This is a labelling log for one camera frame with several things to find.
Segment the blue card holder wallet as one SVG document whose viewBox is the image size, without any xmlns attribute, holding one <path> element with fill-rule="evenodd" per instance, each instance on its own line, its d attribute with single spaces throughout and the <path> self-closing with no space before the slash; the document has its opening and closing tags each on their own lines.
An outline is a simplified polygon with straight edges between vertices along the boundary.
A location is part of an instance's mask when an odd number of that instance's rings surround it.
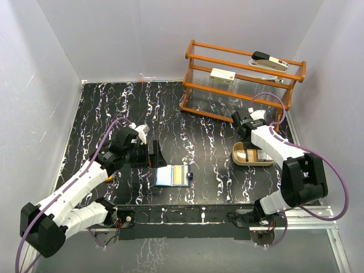
<svg viewBox="0 0 364 273">
<path fill-rule="evenodd" d="M 167 165 L 156 170 L 154 186 L 188 188 L 192 180 L 190 165 Z"/>
</svg>

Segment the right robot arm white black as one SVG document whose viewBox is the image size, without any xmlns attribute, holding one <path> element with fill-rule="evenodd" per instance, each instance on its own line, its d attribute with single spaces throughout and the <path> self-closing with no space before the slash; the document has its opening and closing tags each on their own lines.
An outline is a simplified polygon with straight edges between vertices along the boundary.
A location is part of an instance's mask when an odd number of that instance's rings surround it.
<svg viewBox="0 0 364 273">
<path fill-rule="evenodd" d="M 238 135 L 270 156 L 282 171 L 280 189 L 256 200 L 253 210 L 243 215 L 245 221 L 265 226 L 279 212 L 328 195 L 324 165 L 319 156 L 294 147 L 264 119 L 242 119 L 237 111 L 231 118 Z"/>
</svg>

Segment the yellow black striped card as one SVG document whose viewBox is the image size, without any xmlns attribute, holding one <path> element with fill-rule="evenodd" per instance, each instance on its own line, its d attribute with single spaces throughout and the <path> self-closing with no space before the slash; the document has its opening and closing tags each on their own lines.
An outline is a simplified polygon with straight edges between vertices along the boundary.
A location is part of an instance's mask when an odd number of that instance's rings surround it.
<svg viewBox="0 0 364 273">
<path fill-rule="evenodd" d="M 255 149 L 242 149 L 237 150 L 237 158 L 243 163 L 257 162 L 257 150 Z"/>
</svg>

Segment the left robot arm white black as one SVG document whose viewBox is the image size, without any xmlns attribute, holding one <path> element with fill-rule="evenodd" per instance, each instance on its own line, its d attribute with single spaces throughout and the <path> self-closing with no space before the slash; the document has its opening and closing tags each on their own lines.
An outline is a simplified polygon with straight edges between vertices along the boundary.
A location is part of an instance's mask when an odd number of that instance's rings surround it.
<svg viewBox="0 0 364 273">
<path fill-rule="evenodd" d="M 76 205 L 95 187 L 123 166 L 160 168 L 167 165 L 160 145 L 153 141 L 148 151 L 147 125 L 131 125 L 118 130 L 89 160 L 53 194 L 36 205 L 27 203 L 20 211 L 20 236 L 41 256 L 56 254 L 64 242 L 92 225 L 113 226 L 117 208 L 102 198 L 76 209 Z"/>
</svg>

